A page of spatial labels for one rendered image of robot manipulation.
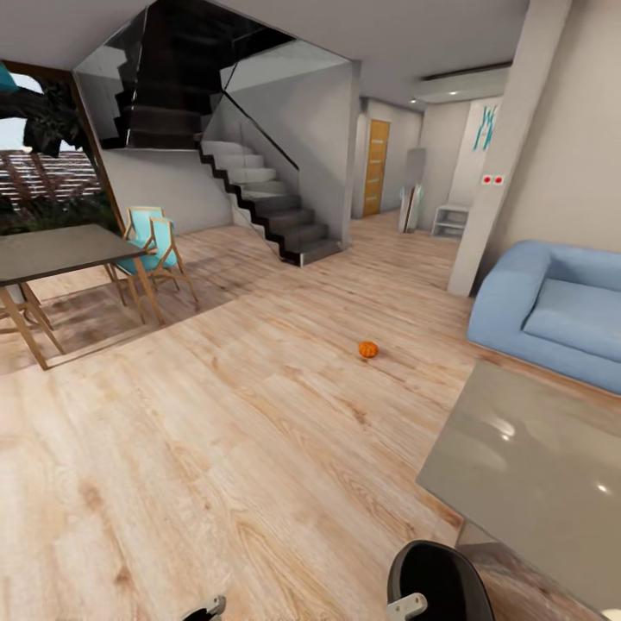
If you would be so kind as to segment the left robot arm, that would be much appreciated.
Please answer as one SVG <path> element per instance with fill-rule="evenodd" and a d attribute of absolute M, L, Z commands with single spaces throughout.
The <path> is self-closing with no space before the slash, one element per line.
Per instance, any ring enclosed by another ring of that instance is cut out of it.
<path fill-rule="evenodd" d="M 221 614 L 224 613 L 227 605 L 225 595 L 215 594 L 201 604 L 194 606 L 181 617 L 181 621 L 222 621 Z"/>

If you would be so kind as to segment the pumpkin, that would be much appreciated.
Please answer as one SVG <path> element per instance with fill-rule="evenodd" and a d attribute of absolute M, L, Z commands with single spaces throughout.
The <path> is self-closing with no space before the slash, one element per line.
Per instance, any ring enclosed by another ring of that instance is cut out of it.
<path fill-rule="evenodd" d="M 379 352 L 379 349 L 377 347 L 377 345 L 374 342 L 371 341 L 363 341 L 360 346 L 358 347 L 358 350 L 360 351 L 360 354 L 362 356 L 365 356 L 367 358 L 371 358 L 371 357 L 375 357 L 377 355 L 377 353 Z"/>

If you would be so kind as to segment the cauldron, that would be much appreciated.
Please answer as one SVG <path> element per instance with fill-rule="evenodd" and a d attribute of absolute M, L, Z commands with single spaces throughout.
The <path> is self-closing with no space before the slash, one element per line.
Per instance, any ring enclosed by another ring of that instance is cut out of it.
<path fill-rule="evenodd" d="M 421 593 L 427 609 L 406 621 L 496 621 L 491 600 L 472 563 L 456 549 L 411 541 L 389 570 L 387 603 Z"/>

